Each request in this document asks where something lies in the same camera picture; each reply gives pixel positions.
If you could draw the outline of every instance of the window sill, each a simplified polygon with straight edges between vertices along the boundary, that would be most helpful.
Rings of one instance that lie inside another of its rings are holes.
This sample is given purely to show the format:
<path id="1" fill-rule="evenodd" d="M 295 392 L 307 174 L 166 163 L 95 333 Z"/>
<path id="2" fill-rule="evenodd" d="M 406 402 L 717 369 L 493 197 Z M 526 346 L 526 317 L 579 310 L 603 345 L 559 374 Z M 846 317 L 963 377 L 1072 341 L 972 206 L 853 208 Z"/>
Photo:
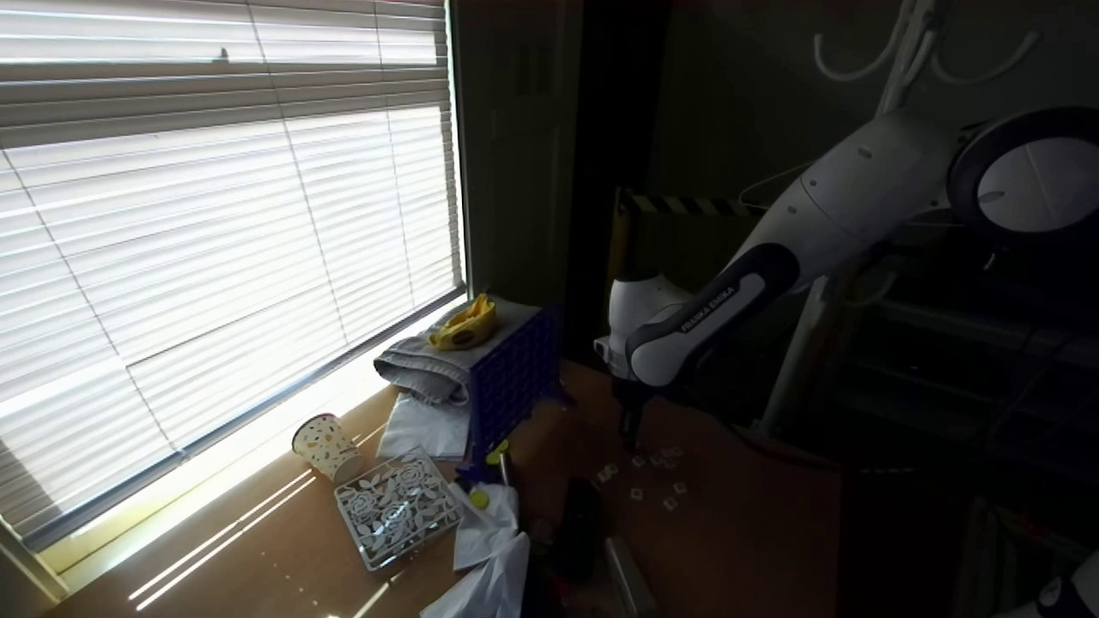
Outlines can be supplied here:
<path id="1" fill-rule="evenodd" d="M 380 393 L 388 383 L 374 371 L 378 354 L 393 342 L 421 332 L 464 301 L 458 297 L 444 305 L 296 394 L 51 545 L 40 554 L 42 560 L 60 575 L 70 595 L 76 593 L 286 453 L 293 432 L 304 420 L 320 413 L 342 417 Z"/>

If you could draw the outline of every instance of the white horizontal blinds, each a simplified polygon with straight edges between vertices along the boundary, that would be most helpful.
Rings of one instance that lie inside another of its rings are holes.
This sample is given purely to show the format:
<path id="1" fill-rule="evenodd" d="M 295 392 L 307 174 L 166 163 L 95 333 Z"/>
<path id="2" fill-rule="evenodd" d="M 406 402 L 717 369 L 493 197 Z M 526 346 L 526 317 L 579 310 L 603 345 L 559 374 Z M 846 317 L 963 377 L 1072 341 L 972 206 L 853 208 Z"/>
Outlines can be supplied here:
<path id="1" fill-rule="evenodd" d="M 4 519 L 30 532 L 171 454 L 20 178 L 0 159 Z"/>
<path id="2" fill-rule="evenodd" d="M 444 27 L 441 0 L 0 0 L 29 544 L 460 285 Z"/>

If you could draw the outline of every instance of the paper cup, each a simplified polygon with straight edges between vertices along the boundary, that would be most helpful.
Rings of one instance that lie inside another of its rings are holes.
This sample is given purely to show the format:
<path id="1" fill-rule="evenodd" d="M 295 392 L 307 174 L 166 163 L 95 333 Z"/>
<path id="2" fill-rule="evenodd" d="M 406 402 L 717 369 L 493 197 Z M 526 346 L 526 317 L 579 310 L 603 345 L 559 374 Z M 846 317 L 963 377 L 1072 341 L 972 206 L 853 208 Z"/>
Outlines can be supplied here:
<path id="1" fill-rule="evenodd" d="M 313 417 L 298 428 L 293 452 L 336 485 L 354 478 L 363 466 L 358 449 L 344 435 L 340 420 L 333 415 Z"/>

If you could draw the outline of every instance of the blue connect four grid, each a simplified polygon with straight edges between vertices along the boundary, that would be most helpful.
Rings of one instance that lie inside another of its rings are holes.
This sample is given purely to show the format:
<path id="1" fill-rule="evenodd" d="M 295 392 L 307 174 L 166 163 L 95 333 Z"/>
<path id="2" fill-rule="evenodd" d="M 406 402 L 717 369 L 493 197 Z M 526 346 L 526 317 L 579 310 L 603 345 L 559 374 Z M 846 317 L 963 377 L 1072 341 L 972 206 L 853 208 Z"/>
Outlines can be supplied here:
<path id="1" fill-rule="evenodd" d="M 485 457 L 515 426 L 531 417 L 534 404 L 560 390 L 560 318 L 554 307 L 540 310 L 469 369 L 470 456 L 462 474 L 470 481 L 491 477 Z"/>

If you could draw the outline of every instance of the wooden table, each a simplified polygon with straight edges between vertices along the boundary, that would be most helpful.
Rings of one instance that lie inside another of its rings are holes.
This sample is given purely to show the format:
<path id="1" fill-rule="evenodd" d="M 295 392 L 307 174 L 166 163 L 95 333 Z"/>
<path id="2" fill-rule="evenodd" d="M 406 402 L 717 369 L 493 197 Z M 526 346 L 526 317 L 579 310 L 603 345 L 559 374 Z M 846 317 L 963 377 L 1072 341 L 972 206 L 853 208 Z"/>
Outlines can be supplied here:
<path id="1" fill-rule="evenodd" d="M 629 543 L 663 616 L 835 614 L 837 476 L 762 457 L 713 418 L 664 400 L 647 407 L 641 444 L 679 446 L 685 456 L 673 471 L 650 464 L 635 468 L 614 433 L 618 412 L 609 378 L 570 363 L 563 365 L 562 377 L 578 408 L 565 411 L 544 402 L 510 440 L 524 518 L 559 521 L 568 478 L 593 478 L 615 463 L 620 473 L 603 487 L 608 530 Z M 395 397 L 395 390 L 386 390 L 343 420 L 349 434 L 370 435 L 360 448 L 368 460 Z M 451 569 L 453 533 L 399 570 L 368 572 L 335 509 L 332 485 L 318 475 L 293 493 L 311 476 L 302 460 L 287 453 L 48 616 L 406 617 L 418 615 L 459 578 Z M 675 495 L 675 482 L 686 483 L 688 493 L 676 496 L 679 507 L 669 512 L 660 500 Z M 631 487 L 644 490 L 642 501 L 630 498 Z M 235 539 L 136 610 L 159 585 L 133 600 L 132 593 L 237 520 L 160 584 Z M 606 591 L 597 596 L 606 598 Z"/>

